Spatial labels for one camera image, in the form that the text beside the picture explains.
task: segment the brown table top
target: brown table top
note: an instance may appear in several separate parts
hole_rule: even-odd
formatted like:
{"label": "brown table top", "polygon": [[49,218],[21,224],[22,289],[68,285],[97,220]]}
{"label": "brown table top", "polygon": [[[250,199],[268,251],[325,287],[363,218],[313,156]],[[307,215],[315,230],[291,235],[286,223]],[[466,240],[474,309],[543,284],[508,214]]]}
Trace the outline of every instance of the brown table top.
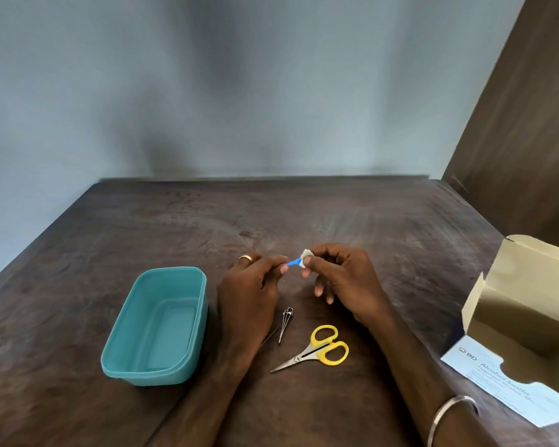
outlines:
{"label": "brown table top", "polygon": [[[247,248],[297,257],[325,241],[356,244],[437,357],[502,236],[446,184],[410,178],[94,185],[0,274],[0,446],[141,446],[186,391],[112,380],[99,358],[136,277],[198,266],[216,338],[215,286]],[[313,279],[280,282],[282,344],[255,358],[228,411],[221,446],[420,445],[373,339],[339,305],[312,296]],[[350,346],[338,367],[315,361],[270,375],[330,323]],[[531,426],[443,365],[473,396],[502,445],[559,445],[559,425]]]}

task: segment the teal plastic container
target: teal plastic container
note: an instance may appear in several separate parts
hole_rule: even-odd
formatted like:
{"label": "teal plastic container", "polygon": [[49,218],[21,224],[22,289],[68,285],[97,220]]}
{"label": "teal plastic container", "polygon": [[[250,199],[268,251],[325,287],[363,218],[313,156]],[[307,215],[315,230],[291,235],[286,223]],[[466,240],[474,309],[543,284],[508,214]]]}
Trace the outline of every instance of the teal plastic container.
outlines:
{"label": "teal plastic container", "polygon": [[186,381],[201,353],[206,283],[205,273],[191,266],[139,276],[101,353],[104,373],[135,386]]}

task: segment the forearm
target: forearm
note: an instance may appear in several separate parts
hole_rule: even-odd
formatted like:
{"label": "forearm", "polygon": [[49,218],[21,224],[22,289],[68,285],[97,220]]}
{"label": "forearm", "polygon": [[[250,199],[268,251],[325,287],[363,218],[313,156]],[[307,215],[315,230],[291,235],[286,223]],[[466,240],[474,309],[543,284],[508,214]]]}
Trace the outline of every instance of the forearm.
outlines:
{"label": "forearm", "polygon": [[[418,433],[426,442],[435,413],[455,393],[442,376],[438,364],[393,306],[387,304],[381,311],[370,315],[365,325],[385,354]],[[433,441],[435,447],[460,445],[496,445],[473,408],[465,403],[447,411],[439,422]]]}
{"label": "forearm", "polygon": [[194,384],[173,418],[151,442],[152,447],[213,445],[228,406],[246,375],[250,361],[220,348],[217,359]]}

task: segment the yellow-handled scissors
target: yellow-handled scissors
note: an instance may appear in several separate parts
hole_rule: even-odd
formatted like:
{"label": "yellow-handled scissors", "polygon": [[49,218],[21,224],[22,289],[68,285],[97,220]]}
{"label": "yellow-handled scissors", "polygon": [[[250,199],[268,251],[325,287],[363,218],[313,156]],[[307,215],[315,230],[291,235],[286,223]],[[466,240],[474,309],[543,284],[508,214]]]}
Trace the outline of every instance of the yellow-handled scissors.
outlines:
{"label": "yellow-handled scissors", "polygon": [[[320,330],[328,328],[333,330],[333,335],[329,336],[328,338],[324,338],[323,340],[317,340],[316,333]],[[350,351],[348,345],[345,342],[334,340],[337,338],[337,328],[332,325],[323,325],[319,326],[316,330],[313,331],[311,334],[311,343],[305,348],[305,350],[300,353],[298,356],[294,356],[291,360],[284,362],[279,367],[274,368],[271,373],[277,372],[277,370],[282,370],[283,368],[290,367],[291,365],[297,364],[302,360],[309,360],[309,359],[316,359],[320,360],[322,363],[327,365],[338,365],[344,362],[344,359],[348,357],[348,352]],[[330,352],[331,350],[335,350],[337,347],[344,347],[346,351],[341,359],[338,360],[330,360],[325,357],[325,355]]]}

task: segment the bd logo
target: bd logo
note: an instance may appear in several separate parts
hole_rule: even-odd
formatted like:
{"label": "bd logo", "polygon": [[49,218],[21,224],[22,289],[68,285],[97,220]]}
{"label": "bd logo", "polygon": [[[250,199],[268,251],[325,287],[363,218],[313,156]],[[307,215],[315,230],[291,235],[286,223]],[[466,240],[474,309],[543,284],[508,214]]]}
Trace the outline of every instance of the bd logo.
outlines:
{"label": "bd logo", "polygon": [[472,359],[472,360],[478,360],[478,359],[476,359],[476,356],[472,356],[470,353],[468,353],[468,352],[467,352],[466,350],[464,350],[463,348],[460,348],[460,351],[461,351],[462,353],[464,353],[466,356],[468,356],[470,359]]}

